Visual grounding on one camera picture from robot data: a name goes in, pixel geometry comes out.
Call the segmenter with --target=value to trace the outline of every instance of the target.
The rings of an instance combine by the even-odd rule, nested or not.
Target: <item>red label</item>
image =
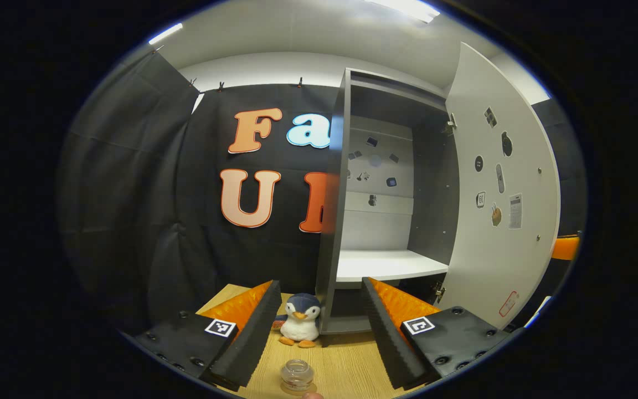
[[[501,309],[499,309],[498,311],[499,315],[501,315],[502,318],[508,315],[508,312],[516,304],[517,298],[518,294],[516,293],[516,291],[511,291],[511,295],[508,296],[508,299],[503,303],[503,306],[501,306]]]

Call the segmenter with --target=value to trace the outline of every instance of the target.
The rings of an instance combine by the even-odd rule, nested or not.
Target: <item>white ceiling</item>
[[[365,0],[227,0],[163,39],[177,69],[231,55],[297,51],[357,58],[443,88],[456,73],[459,42],[487,58],[502,51],[441,14],[429,24]]]

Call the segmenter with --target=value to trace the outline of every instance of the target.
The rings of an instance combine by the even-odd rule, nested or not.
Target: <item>glass jar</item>
[[[304,360],[292,359],[280,370],[282,383],[290,391],[306,391],[314,380],[314,370]]]

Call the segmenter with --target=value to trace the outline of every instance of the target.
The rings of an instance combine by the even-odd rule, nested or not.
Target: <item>white shelf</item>
[[[339,253],[336,281],[356,283],[364,277],[398,280],[445,273],[448,266],[412,250],[346,250]]]

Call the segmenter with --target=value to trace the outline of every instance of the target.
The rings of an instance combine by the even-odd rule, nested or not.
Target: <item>penguin plush toy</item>
[[[311,348],[319,336],[319,300],[310,294],[295,294],[289,297],[285,305],[286,315],[278,315],[274,326],[280,326],[282,338],[279,341],[286,345]]]

